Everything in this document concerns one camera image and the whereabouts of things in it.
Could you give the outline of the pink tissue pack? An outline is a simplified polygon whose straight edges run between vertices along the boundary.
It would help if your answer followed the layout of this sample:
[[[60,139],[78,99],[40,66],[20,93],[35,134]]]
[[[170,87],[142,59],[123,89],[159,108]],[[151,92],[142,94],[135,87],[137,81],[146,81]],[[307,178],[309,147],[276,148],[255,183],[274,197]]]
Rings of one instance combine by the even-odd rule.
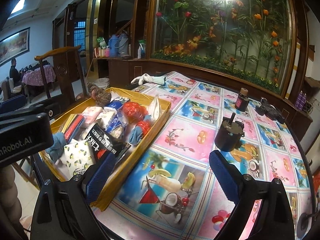
[[[97,107],[97,106],[86,107],[81,113],[81,115],[85,119],[82,126],[84,128],[88,128],[93,122],[95,122],[96,118],[102,111],[103,111],[102,107]]]

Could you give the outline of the black crab print packet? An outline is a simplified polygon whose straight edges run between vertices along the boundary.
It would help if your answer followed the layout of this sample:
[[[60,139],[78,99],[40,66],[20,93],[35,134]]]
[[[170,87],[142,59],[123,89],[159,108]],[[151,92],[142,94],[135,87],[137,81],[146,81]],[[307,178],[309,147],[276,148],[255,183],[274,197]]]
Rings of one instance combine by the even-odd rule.
[[[106,133],[97,123],[91,124],[82,133],[82,137],[91,144],[96,161],[105,153],[112,153],[116,158],[117,164],[124,158],[131,147],[129,143],[122,142]]]

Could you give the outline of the framed wall painting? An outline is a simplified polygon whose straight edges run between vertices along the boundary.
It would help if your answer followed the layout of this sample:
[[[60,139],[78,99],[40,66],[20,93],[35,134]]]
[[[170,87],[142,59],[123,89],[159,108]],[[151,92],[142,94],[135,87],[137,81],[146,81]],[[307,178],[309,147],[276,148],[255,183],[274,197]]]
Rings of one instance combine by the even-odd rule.
[[[30,28],[22,29],[0,42],[0,64],[6,64],[13,58],[29,52]]]

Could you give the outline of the white plastic bag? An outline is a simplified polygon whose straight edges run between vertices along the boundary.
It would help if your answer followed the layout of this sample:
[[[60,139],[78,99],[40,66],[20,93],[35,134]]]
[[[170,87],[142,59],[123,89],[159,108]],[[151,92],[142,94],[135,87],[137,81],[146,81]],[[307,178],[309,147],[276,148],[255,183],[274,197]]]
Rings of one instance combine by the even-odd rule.
[[[159,102],[158,94],[153,98],[148,107],[148,114],[152,122],[156,122],[162,114],[161,104]]]

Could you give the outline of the blue thermos jug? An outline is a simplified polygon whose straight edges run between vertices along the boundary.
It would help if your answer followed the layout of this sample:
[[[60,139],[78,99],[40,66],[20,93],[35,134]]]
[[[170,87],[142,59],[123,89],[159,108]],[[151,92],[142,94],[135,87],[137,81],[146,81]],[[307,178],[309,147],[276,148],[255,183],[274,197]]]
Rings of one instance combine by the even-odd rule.
[[[118,56],[118,42],[119,38],[117,35],[112,35],[108,41],[108,46],[110,49],[110,57],[117,57]]]

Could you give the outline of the white rubber glove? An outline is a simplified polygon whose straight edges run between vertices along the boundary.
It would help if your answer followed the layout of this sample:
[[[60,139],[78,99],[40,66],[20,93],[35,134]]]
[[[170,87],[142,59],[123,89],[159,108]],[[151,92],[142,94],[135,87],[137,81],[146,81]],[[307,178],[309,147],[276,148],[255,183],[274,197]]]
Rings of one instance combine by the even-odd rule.
[[[131,84],[138,83],[140,86],[147,82],[147,83],[154,83],[157,85],[164,85],[166,81],[166,76],[150,76],[149,74],[143,74],[141,76],[135,77]]]

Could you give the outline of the blue white tissue pack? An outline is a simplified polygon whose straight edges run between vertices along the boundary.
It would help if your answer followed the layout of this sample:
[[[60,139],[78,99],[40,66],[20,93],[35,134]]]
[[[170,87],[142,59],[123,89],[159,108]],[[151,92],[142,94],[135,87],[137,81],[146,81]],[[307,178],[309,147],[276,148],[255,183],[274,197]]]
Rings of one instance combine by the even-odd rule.
[[[119,111],[105,128],[105,132],[112,137],[121,140],[125,135],[128,124],[129,121],[127,116],[123,112]]]

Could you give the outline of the red plastic bag ball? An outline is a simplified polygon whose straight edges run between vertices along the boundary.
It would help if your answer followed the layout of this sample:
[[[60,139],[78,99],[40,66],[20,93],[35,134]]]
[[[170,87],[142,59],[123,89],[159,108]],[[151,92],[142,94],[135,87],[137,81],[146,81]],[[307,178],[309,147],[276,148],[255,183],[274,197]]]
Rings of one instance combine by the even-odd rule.
[[[123,113],[131,120],[142,121],[146,115],[148,115],[148,110],[137,102],[128,101],[122,106]]]

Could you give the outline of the small dark bottle with cap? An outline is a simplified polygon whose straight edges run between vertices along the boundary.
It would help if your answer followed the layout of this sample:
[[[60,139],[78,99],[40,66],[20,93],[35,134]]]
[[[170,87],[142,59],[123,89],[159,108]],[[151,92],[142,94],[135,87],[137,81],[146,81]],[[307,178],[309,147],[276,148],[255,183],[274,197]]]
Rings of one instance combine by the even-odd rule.
[[[238,94],[238,98],[235,102],[235,108],[241,112],[245,112],[248,104],[249,104],[248,90],[245,88],[241,88]]]

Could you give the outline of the colourful felt sheets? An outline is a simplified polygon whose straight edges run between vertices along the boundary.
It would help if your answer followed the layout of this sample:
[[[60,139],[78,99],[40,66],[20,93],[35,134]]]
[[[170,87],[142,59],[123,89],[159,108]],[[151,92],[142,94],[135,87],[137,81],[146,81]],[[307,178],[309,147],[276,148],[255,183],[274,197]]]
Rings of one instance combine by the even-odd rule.
[[[59,132],[64,134],[67,143],[76,136],[77,132],[85,122],[82,114],[70,114],[66,121],[60,126]]]

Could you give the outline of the grey thermos jug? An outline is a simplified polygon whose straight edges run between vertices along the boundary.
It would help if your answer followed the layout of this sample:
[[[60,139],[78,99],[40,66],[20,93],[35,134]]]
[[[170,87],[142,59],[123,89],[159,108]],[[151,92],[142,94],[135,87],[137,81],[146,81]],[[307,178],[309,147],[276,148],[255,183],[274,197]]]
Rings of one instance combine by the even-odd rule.
[[[118,40],[118,55],[128,55],[129,39],[126,33],[121,33]]]

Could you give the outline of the yellow-rimmed cardboard tray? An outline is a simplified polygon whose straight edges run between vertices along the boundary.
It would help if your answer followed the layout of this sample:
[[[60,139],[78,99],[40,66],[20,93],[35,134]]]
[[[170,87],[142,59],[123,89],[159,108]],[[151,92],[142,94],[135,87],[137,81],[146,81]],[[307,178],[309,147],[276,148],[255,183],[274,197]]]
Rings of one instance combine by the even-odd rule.
[[[171,103],[156,96],[121,88],[108,88],[105,107],[93,98],[67,111],[51,125],[52,153],[40,157],[60,182],[100,167],[98,175],[84,179],[82,190],[90,206],[104,211],[131,170],[169,118]]]

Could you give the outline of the white plastic bucket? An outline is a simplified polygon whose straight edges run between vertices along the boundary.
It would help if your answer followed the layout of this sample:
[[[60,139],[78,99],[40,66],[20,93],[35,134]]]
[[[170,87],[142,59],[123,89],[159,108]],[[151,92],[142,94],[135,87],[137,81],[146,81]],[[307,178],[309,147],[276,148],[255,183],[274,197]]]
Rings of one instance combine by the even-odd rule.
[[[107,77],[96,79],[93,83],[102,89],[107,89],[110,86],[110,80]]]

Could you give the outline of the lemon print tissue pack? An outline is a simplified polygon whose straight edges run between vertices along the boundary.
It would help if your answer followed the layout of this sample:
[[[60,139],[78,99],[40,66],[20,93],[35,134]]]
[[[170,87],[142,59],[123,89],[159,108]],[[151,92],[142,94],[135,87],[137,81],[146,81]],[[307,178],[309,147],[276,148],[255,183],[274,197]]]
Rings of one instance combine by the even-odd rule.
[[[83,175],[87,169],[95,164],[92,146],[87,140],[77,141],[64,146],[64,161],[69,177]]]

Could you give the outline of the black tool on table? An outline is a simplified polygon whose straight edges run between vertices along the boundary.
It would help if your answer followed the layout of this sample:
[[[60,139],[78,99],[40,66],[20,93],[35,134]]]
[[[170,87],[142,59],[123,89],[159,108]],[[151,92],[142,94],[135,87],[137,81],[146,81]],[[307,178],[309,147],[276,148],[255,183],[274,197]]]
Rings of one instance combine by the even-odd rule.
[[[260,106],[255,107],[255,111],[260,115],[265,115],[269,119],[273,121],[277,121],[280,124],[285,123],[285,118],[282,116],[280,111],[274,107],[273,105],[269,104],[268,100],[266,98],[260,99]]]

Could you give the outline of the blue cloth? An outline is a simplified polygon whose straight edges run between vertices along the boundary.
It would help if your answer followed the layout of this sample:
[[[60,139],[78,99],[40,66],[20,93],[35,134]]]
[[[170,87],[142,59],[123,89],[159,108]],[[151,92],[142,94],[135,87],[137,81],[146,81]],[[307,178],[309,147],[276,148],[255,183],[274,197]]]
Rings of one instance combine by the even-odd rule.
[[[65,135],[62,132],[53,134],[54,143],[45,152],[49,155],[52,162],[56,163],[64,154],[64,147],[67,145]]]

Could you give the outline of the black cylindrical motor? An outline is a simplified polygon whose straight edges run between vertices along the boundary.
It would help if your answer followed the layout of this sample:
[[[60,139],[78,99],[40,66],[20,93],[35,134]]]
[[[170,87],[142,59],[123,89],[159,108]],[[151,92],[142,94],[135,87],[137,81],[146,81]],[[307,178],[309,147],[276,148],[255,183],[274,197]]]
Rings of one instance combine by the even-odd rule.
[[[223,117],[214,140],[216,147],[220,151],[231,152],[242,146],[240,140],[245,136],[244,124],[240,121],[235,121],[235,116],[236,114],[232,113],[230,118]]]

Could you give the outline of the colourful patterned tablecloth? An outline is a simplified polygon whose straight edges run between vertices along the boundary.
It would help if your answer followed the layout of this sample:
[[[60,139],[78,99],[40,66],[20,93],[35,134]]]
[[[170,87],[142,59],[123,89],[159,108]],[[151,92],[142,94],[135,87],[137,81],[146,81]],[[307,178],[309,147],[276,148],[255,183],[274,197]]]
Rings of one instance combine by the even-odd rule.
[[[302,153],[293,133],[259,115],[251,100],[236,109],[237,94],[180,73],[164,85],[146,83],[137,92],[171,103],[170,116],[109,206],[96,218],[121,239],[213,239],[234,204],[208,163],[225,117],[244,124],[241,146],[223,152],[226,160],[255,180],[279,179],[286,190],[293,221],[313,211],[312,191]]]

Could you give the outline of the seated person in background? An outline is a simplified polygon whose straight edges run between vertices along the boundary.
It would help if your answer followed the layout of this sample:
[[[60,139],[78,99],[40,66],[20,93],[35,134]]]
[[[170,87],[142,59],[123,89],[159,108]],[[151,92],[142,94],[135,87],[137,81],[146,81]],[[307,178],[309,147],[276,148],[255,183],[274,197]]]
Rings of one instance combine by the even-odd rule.
[[[15,58],[13,58],[11,60],[9,77],[13,80],[14,86],[19,86],[22,84],[21,73],[16,69],[16,59]]]

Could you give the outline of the blue tissue box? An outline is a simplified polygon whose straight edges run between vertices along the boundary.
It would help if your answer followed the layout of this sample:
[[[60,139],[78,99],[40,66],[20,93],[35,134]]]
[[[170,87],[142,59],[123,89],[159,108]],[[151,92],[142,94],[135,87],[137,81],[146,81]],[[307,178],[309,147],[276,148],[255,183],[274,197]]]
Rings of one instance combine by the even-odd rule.
[[[129,101],[130,101],[130,98],[119,96],[117,98],[114,98],[109,104],[106,105],[106,107],[119,110],[121,109],[124,103]]]

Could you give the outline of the blue glove with red bag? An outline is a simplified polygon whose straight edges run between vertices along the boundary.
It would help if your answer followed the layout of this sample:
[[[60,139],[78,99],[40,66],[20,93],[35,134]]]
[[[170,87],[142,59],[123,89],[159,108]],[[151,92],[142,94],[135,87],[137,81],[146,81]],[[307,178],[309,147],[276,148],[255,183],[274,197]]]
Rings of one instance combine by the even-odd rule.
[[[129,143],[138,145],[151,129],[148,121],[139,121],[129,135]]]

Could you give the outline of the wooden chair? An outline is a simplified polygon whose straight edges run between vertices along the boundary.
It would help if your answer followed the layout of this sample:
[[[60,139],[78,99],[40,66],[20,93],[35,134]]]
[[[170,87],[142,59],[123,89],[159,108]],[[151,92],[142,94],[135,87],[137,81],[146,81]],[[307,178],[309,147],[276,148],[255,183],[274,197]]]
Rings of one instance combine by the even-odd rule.
[[[81,48],[80,45],[76,47],[62,47],[50,50],[43,55],[35,56],[35,61],[38,61],[40,64],[40,71],[41,77],[44,85],[44,90],[46,92],[47,98],[51,98],[47,79],[44,73],[44,66],[43,61],[48,58],[52,57],[53,59],[57,58],[57,63],[54,63],[54,72],[56,74],[57,81],[59,83],[59,87],[63,96],[67,98],[67,102],[71,105],[76,102],[76,97],[74,95],[74,90],[72,86],[72,81],[69,78],[69,71],[71,67],[69,66],[68,54],[73,54],[75,63],[74,69],[77,71],[78,76],[80,77],[81,87],[82,87],[82,97],[88,97],[87,87],[84,79],[84,72],[82,71],[81,64],[80,64],[80,56],[79,56],[79,49]]]

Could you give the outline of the brown knitted hat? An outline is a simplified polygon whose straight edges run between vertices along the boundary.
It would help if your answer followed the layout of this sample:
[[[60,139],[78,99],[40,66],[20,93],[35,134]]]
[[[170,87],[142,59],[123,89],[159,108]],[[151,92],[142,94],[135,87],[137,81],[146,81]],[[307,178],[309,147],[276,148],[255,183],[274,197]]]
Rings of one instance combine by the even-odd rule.
[[[111,102],[112,95],[110,92],[107,92],[91,82],[88,83],[87,87],[91,98],[95,100],[97,106],[105,107]]]

